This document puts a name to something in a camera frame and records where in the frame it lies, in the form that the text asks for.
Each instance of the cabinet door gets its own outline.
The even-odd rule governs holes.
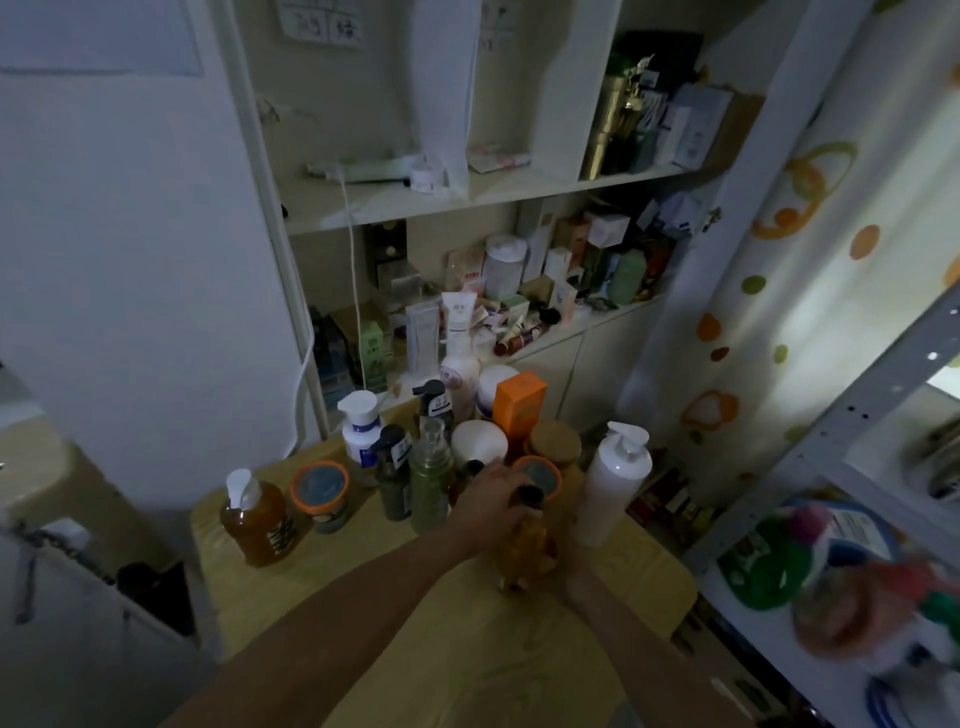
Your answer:
[[[521,372],[533,372],[546,382],[546,399],[543,401],[542,417],[557,418],[560,405],[564,401],[566,384],[573,371],[573,363],[583,343],[584,334],[565,339],[552,347],[541,349],[529,356],[515,359],[511,366]]]
[[[583,432],[607,420],[616,407],[660,307],[646,305],[591,328],[586,334],[560,420]]]

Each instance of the metal shelf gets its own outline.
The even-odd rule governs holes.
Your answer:
[[[891,344],[755,488],[693,545],[684,556],[687,566],[694,573],[706,573],[773,508],[825,479],[931,555],[960,569],[960,516],[910,488],[897,457],[889,457],[903,450],[904,438],[921,431],[898,426],[897,412],[902,414],[900,409],[914,393],[959,352],[960,283]]]
[[[870,675],[856,663],[820,660],[793,636],[790,608],[748,609],[733,595],[716,564],[697,579],[700,593],[837,728],[874,728],[864,693]]]

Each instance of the orange polka dot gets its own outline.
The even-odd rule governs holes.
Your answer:
[[[720,419],[724,423],[731,423],[740,411],[740,400],[734,395],[720,395]]]
[[[697,338],[701,341],[714,341],[719,339],[722,332],[723,327],[720,326],[720,322],[708,313],[704,314],[704,317],[700,320],[700,324],[697,325]]]
[[[868,225],[865,228],[860,228],[853,236],[853,242],[850,244],[850,257],[854,260],[863,260],[874,251],[879,239],[879,225]]]
[[[944,273],[944,286],[950,288],[958,280],[960,280],[960,255],[953,259],[947,272]]]
[[[788,228],[791,225],[796,225],[799,219],[800,213],[793,207],[784,207],[774,214],[774,223],[777,224],[778,228]]]

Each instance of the pump bottle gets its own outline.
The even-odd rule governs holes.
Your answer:
[[[643,427],[608,423],[610,433],[600,443],[587,471],[583,499],[577,508],[573,538],[584,546],[600,546],[627,505],[653,470]]]

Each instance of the table surface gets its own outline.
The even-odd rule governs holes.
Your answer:
[[[401,405],[384,419],[408,425],[412,412],[409,404]],[[298,468],[324,459],[346,462],[339,437],[257,475],[286,490]],[[579,470],[567,471],[559,500],[572,504],[582,482]],[[193,534],[228,655],[337,576],[414,538],[409,520],[392,523],[383,517],[375,491],[350,490],[355,510],[341,531],[306,533],[283,561],[260,570],[244,565],[220,526],[225,490],[194,507]],[[696,598],[690,573],[627,517],[587,558],[665,639]],[[492,563],[483,558],[445,576],[326,726],[606,725],[624,698],[599,643],[549,596],[504,596],[496,581]]]

